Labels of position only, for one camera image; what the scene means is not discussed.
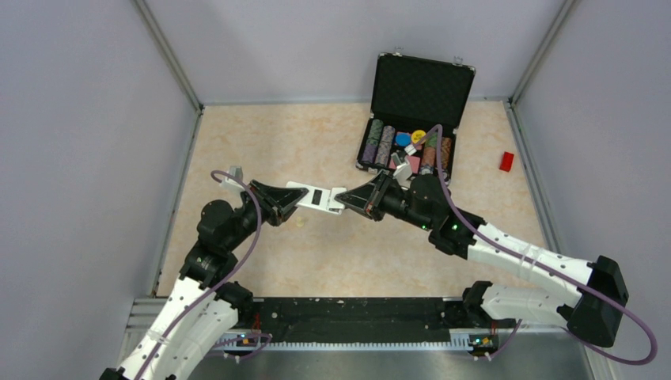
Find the white robotic arm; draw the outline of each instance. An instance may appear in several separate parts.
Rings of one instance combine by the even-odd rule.
[[[512,288],[476,282],[463,297],[463,307],[469,317],[479,321],[476,326],[482,325],[482,321],[524,319],[568,326],[583,340],[603,347],[612,345],[622,314],[613,313],[611,306],[597,298],[588,298],[576,286],[541,270],[535,263],[555,269],[581,284],[599,288],[626,304],[626,287],[614,261],[600,257],[591,263],[565,257],[510,237],[477,215],[464,213],[480,233],[532,262],[499,252],[469,233],[453,217],[439,191],[438,178],[423,175],[408,182],[407,176],[411,173],[408,166],[400,162],[397,167],[394,175],[383,170],[369,183],[351,191],[296,182],[289,182],[286,188],[272,188],[252,181],[250,187],[258,199],[262,222],[272,226],[285,222],[297,207],[332,215],[340,215],[348,208],[376,221],[391,214],[430,230],[429,241],[444,253],[493,265],[539,287]],[[232,177],[241,179],[240,168],[233,167],[230,172]],[[118,368],[107,369],[101,380],[185,379],[219,338],[238,323],[243,313],[239,309],[243,302],[239,301],[243,298],[250,301],[252,295],[237,284],[231,285],[242,291],[235,290],[230,295],[217,290],[194,305],[194,301],[231,272],[237,262],[233,249],[256,231],[256,209],[243,188],[235,180],[223,180],[222,186],[240,192],[243,206],[234,211],[227,202],[219,200],[203,208],[198,225],[199,240],[187,255],[165,307],[129,357]],[[188,312],[175,323],[185,310]],[[169,326],[172,329],[166,334]]]

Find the beige floor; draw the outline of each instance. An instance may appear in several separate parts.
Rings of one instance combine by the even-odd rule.
[[[371,178],[354,168],[368,117],[368,104],[207,107],[158,294],[172,289],[196,240],[203,205],[214,199],[240,205],[238,196],[210,179],[212,169],[242,165],[245,181],[277,186],[297,181],[353,188]],[[498,169],[506,150],[516,154],[510,173]],[[467,104],[455,155],[450,188],[457,206],[543,245],[502,103]],[[296,216],[307,219],[304,226]],[[238,257],[249,241],[238,248]],[[497,268],[440,253],[425,231],[394,218],[372,222],[351,211],[334,216],[307,209],[279,228],[265,225],[256,251],[233,279],[259,296],[461,295],[479,279],[528,286]]]

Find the poker chip case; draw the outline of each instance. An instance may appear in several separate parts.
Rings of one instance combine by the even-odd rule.
[[[363,159],[374,120],[381,120],[384,126],[391,125],[396,133],[408,134],[417,130],[429,131],[435,124],[442,124],[443,144],[451,144],[449,150],[448,147],[443,150],[449,152],[445,173],[446,178],[451,178],[457,142],[456,129],[464,114],[475,75],[476,69],[471,66],[398,53],[380,54],[377,58],[370,118],[359,147],[356,167],[371,173],[377,173],[379,169],[392,169],[390,158],[382,163]],[[389,156],[402,149],[402,146],[392,144]],[[421,157],[422,154],[423,149],[415,155]],[[441,162],[435,162],[433,174],[438,175],[440,169]]]

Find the white wall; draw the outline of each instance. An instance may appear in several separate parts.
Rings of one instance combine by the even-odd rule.
[[[660,355],[624,378],[671,373],[671,2],[582,2],[520,104],[567,253],[620,263],[627,307]],[[623,323],[616,353],[641,358]]]
[[[98,378],[195,114],[129,1],[0,4],[0,378]]]
[[[204,103],[369,100],[377,54],[477,68],[512,94],[561,0],[148,1]]]

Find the red toy brick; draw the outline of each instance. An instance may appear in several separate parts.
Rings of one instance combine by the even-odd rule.
[[[514,154],[505,152],[503,154],[503,158],[501,159],[501,165],[499,166],[499,169],[503,170],[504,172],[509,172],[510,168],[513,167],[513,158],[515,158]]]

